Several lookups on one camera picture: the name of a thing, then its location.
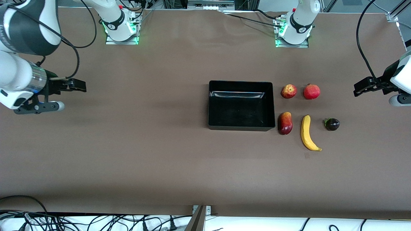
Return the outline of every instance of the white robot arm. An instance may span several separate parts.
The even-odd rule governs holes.
[[[290,44],[303,43],[309,37],[320,8],[318,0],[299,0],[295,11],[287,13],[286,26],[279,36]],[[355,97],[365,92],[378,90],[382,90],[385,95],[398,92],[399,95],[392,96],[389,103],[393,106],[411,106],[411,52],[387,67],[381,77],[367,77],[356,83],[354,88]]]
[[[279,33],[290,44],[301,44],[309,37],[312,23],[320,12],[318,0],[299,0],[295,11],[288,12],[287,22],[283,31]]]
[[[115,0],[84,2],[99,13],[113,40],[124,41],[136,33],[130,27],[135,13],[120,9]],[[85,82],[58,78],[56,74],[18,56],[18,53],[50,55],[60,45],[61,38],[14,7],[61,33],[57,0],[26,0],[21,4],[3,4],[0,7],[0,102],[17,114],[61,111],[64,104],[48,102],[48,96],[61,91],[86,92]],[[39,102],[38,95],[44,95],[45,102]]]

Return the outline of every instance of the banana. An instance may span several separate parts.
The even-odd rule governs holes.
[[[301,123],[302,142],[311,151],[321,151],[322,148],[317,147],[317,145],[314,144],[314,142],[311,140],[311,136],[309,135],[310,123],[311,123],[311,117],[309,115],[306,115],[304,116],[304,118],[302,118],[302,123]]]

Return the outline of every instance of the black cable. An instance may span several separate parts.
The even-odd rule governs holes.
[[[136,19],[136,18],[139,18],[139,17],[142,15],[143,10],[144,10],[144,7],[140,7],[140,8],[138,8],[138,9],[134,10],[134,9],[130,9],[130,8],[128,8],[128,7],[124,4],[124,2],[122,2],[122,0],[119,0],[119,1],[120,1],[120,2],[121,2],[121,4],[124,6],[124,8],[126,8],[127,10],[134,11],[134,12],[138,12],[139,10],[141,10],[141,9],[142,9],[142,11],[140,11],[140,14],[139,14],[138,16],[136,16],[136,17],[132,18],[132,20],[134,20],[134,19]]]
[[[119,1],[124,6],[124,8],[126,8],[127,10],[138,12],[139,10],[143,9],[142,7],[140,7],[139,9],[130,9],[129,7],[126,6],[126,4],[124,4],[124,2],[122,0],[119,0]]]
[[[43,210],[47,213],[47,209],[46,207],[43,205],[43,203],[39,200],[37,200],[36,198],[32,197],[32,196],[26,196],[26,195],[12,195],[12,196],[5,196],[0,198],[0,201],[5,200],[5,199],[9,199],[9,198],[28,198],[28,199],[32,199],[35,202],[37,202],[37,204],[39,204]]]
[[[103,217],[103,216],[97,216],[97,217],[95,217],[89,224],[75,223],[75,222],[61,222],[61,223],[62,223],[62,224],[70,224],[70,225],[73,225],[73,226],[75,226],[75,225],[92,225],[92,224],[94,224],[94,223],[100,222],[100,221],[108,218],[109,216],[106,216],[106,217],[103,217],[103,218],[100,219],[100,220],[94,221],[95,219],[97,219],[97,218],[99,218],[99,217]]]
[[[27,222],[28,224],[31,223],[28,219],[26,219],[26,217],[24,217],[24,219],[26,220],[26,222]],[[52,229],[51,225],[49,225],[49,224],[40,224],[40,222],[39,222],[38,220],[36,220],[36,219],[32,219],[32,220],[34,220],[35,222],[37,222],[37,225],[36,225],[36,224],[31,224],[31,225],[33,225],[33,226],[40,226],[40,228],[41,228],[43,231],[46,231],[46,229],[43,227],[44,225],[46,225],[46,228],[48,227],[48,229]]]
[[[114,218],[114,216],[113,216],[113,219],[111,219],[106,225],[104,225],[103,228],[100,229],[100,231],[103,231],[103,229],[104,229],[106,226],[108,226],[110,223],[112,223],[114,219],[115,219],[115,218]]]
[[[85,3],[83,0],[80,0],[80,1],[81,1],[81,2],[83,3],[83,5],[87,8],[88,12],[90,13],[91,18],[93,19],[93,23],[94,23],[94,38],[93,38],[93,40],[91,41],[91,43],[89,43],[88,45],[85,45],[85,46],[75,46],[75,48],[79,48],[79,49],[81,49],[81,48],[86,48],[86,47],[91,46],[91,45],[94,43],[94,41],[96,41],[96,38],[97,38],[97,24],[96,24],[96,19],[94,18],[93,13],[91,13],[90,9],[88,8],[88,5],[86,5],[86,3]]]
[[[305,220],[304,224],[302,225],[302,228],[300,229],[300,231],[304,231],[305,226],[307,225],[307,222],[310,220],[310,217],[307,218],[307,220]]]
[[[363,220],[363,222],[361,223],[361,225],[360,225],[360,231],[363,231],[363,226],[364,226],[364,223],[367,221],[367,219],[364,219]]]
[[[328,227],[328,230],[329,230],[329,231],[332,231],[332,230],[331,230],[332,227],[334,227],[337,231],[339,231],[338,227],[335,226],[335,225],[333,225],[333,224]]]
[[[367,58],[365,57],[364,52],[363,52],[363,49],[361,48],[361,45],[360,45],[360,36],[359,36],[359,33],[360,33],[360,24],[361,24],[361,21],[363,20],[363,17],[364,17],[365,12],[368,10],[368,8],[369,8],[375,1],[376,1],[376,0],[372,0],[371,2],[368,3],[368,5],[365,7],[365,9],[363,10],[363,12],[361,13],[360,19],[358,20],[357,31],[356,31],[357,47],[358,47],[358,50],[360,51],[360,54],[361,54],[362,58],[363,58],[364,61],[365,61],[365,64],[367,65],[368,70],[369,70],[369,72],[371,73],[371,76],[372,76],[373,80],[375,81],[376,85],[384,88],[385,90],[392,91],[392,89],[390,89],[390,88],[382,85],[382,84],[380,83],[379,79],[377,79],[377,77],[375,76],[374,72],[372,71],[372,68],[371,68],[371,66],[370,66]]]
[[[236,17],[236,18],[242,18],[242,19],[249,20],[249,21],[256,22],[256,23],[261,23],[261,24],[265,24],[265,25],[270,25],[270,26],[278,27],[278,28],[281,27],[280,25],[274,25],[274,24],[271,24],[271,23],[260,22],[260,21],[254,20],[254,19],[244,18],[244,17],[241,17],[241,16],[233,15],[233,14],[228,14],[228,15],[233,16],[233,17]]]
[[[175,230],[177,230],[177,227],[175,226],[173,216],[170,215],[170,231],[175,231]]]
[[[281,15],[279,15],[279,16],[276,16],[276,17],[271,17],[270,15],[266,14],[264,11],[262,11],[262,10],[260,10],[260,9],[254,9],[253,11],[255,11],[255,12],[260,12],[260,13],[262,13],[265,17],[270,18],[270,19],[275,19],[275,18],[281,16]]]
[[[89,224],[89,225],[88,225],[88,227],[87,227],[87,231],[89,231],[89,230],[90,230],[90,226],[91,226],[91,224],[93,224],[94,220],[96,220],[98,217],[99,217],[99,216],[97,216],[97,217],[93,218],[93,219],[90,221],[90,224]]]
[[[126,224],[120,222],[120,220],[123,219],[124,217],[125,217],[125,215],[123,215],[123,216],[118,216],[118,217],[117,217],[117,220],[116,220],[116,221],[113,221],[113,223],[110,225],[110,227],[107,229],[107,231],[111,231],[111,229],[113,228],[113,226],[114,226],[116,223],[119,223],[119,224],[122,224],[122,225],[126,226],[127,230],[129,230],[129,227],[128,227]]]
[[[7,216],[3,216],[3,217],[0,217],[0,221],[2,221],[2,220],[4,220],[4,219],[7,219],[7,218],[10,218],[10,217],[13,217],[13,216],[15,216],[16,214],[11,214],[11,215],[7,215]]]
[[[147,221],[147,220],[151,220],[151,219],[158,219],[160,221],[160,229],[159,230],[161,230],[161,228],[163,227],[163,225],[161,224],[161,219],[159,217],[150,217],[150,218],[147,218],[145,220]]]
[[[145,217],[147,217],[147,215],[144,215],[140,220],[138,220],[136,223],[133,224],[133,226],[131,227],[131,229],[129,229],[129,231],[132,231],[134,229],[134,227],[141,221],[143,221],[145,219]]]
[[[406,47],[411,46],[411,39],[405,42],[405,46],[406,46]]]
[[[33,20],[34,22],[36,22],[37,24],[40,24],[42,26],[44,26],[46,29],[48,29],[49,31],[53,32],[55,35],[57,35],[58,37],[61,38],[61,40],[65,41],[67,45],[69,45],[71,48],[73,48],[74,52],[76,53],[76,57],[77,57],[77,65],[76,65],[76,69],[73,72],[73,74],[71,74],[70,76],[66,77],[66,79],[71,79],[73,78],[73,76],[75,76],[79,70],[80,67],[80,55],[79,52],[77,51],[76,47],[69,41],[67,40],[64,36],[62,36],[61,34],[57,33],[55,30],[51,29],[49,26],[47,26],[46,24],[40,22],[39,20],[33,18],[31,15],[27,14],[26,12],[22,11],[21,9],[13,6],[13,5],[7,5],[8,8],[11,8],[13,10],[16,10],[22,14],[24,14],[26,17],[30,18],[31,20]]]
[[[43,59],[41,61],[37,62],[36,66],[40,67],[44,63],[44,61],[46,61],[46,57],[43,55]]]
[[[183,218],[183,217],[192,217],[192,216],[191,216],[191,215],[188,215],[188,216],[180,216],[180,217],[175,217],[175,218],[173,218],[173,219],[175,220],[175,219],[179,219],[179,218]],[[170,222],[170,221],[171,221],[171,220],[167,220],[167,221],[161,223],[160,225],[158,225],[157,227],[155,227],[152,231],[156,230],[156,229],[159,228],[159,227],[162,227],[164,224],[166,224],[166,223],[168,223],[168,222]]]

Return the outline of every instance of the black plastic bin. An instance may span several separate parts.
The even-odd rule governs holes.
[[[208,126],[212,130],[264,132],[274,128],[272,83],[210,81]]]

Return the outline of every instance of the apple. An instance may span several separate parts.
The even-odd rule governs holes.
[[[281,135],[288,135],[293,129],[293,120],[290,112],[284,112],[278,117],[278,132]]]
[[[318,96],[320,96],[320,93],[320,88],[315,84],[308,84],[304,88],[304,98],[306,99],[316,99]]]
[[[291,99],[297,94],[297,88],[292,84],[287,84],[281,91],[281,96],[286,99]]]

